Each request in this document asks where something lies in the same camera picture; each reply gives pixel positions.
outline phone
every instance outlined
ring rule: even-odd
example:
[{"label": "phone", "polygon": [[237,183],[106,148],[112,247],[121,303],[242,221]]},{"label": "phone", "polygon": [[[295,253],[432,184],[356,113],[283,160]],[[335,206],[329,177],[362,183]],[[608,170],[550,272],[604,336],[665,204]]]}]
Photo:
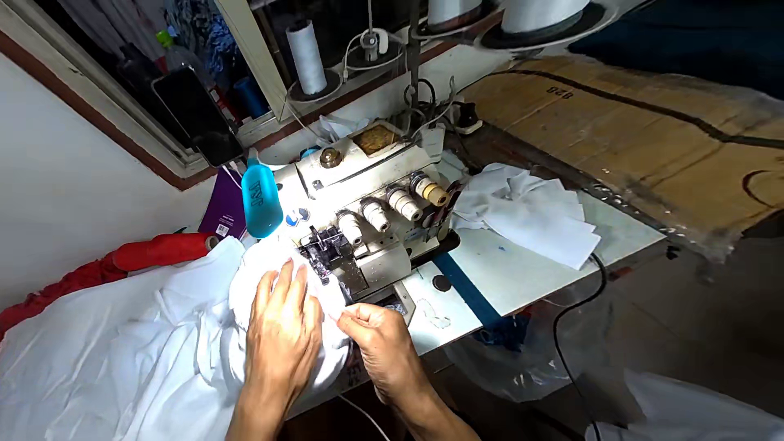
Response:
[{"label": "phone", "polygon": [[228,121],[192,68],[182,67],[160,77],[152,88],[210,166],[220,167],[242,156],[242,146]]}]

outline blue spray bottle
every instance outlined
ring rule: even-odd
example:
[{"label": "blue spray bottle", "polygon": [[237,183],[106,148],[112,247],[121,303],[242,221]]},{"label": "blue spray bottle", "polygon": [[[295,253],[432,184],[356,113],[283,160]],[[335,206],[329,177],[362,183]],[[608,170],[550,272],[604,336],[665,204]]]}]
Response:
[{"label": "blue spray bottle", "polygon": [[275,176],[255,155],[249,156],[242,176],[242,204],[248,233],[257,239],[271,235],[283,221]]}]

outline blue strip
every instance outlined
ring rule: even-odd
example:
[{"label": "blue strip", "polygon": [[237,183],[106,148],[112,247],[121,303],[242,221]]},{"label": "blue strip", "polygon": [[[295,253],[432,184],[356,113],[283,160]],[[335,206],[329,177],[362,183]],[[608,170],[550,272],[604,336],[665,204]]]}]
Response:
[{"label": "blue strip", "polygon": [[438,254],[433,258],[439,270],[449,279],[452,286],[463,298],[468,308],[477,316],[482,325],[493,328],[501,322],[501,315],[492,307],[490,302],[479,292],[477,287],[471,282],[466,273],[452,259],[449,253]]}]

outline table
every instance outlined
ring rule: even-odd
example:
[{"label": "table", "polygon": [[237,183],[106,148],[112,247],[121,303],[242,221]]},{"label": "table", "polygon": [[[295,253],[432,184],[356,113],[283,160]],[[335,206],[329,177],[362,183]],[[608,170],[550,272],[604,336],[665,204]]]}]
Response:
[{"label": "table", "polygon": [[[585,192],[578,193],[586,222],[597,226],[601,241],[596,255],[609,266],[663,240],[665,236]],[[489,230],[457,231],[460,245],[449,252],[500,315],[509,315],[596,271],[588,262],[580,271],[517,246]],[[454,288],[436,290],[433,277],[441,272],[432,262],[403,279],[416,303],[408,330],[421,356],[474,332],[479,319]],[[348,366],[327,391],[297,403],[289,417],[329,401],[367,381],[361,363]]]}]

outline cardboard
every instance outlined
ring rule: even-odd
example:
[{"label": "cardboard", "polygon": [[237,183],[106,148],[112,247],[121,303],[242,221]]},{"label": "cardboard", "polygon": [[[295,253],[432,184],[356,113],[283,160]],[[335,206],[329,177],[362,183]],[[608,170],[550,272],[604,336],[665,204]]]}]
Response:
[{"label": "cardboard", "polygon": [[784,104],[751,89],[605,66],[528,60],[463,91],[480,118],[588,173],[723,259],[784,208]]}]

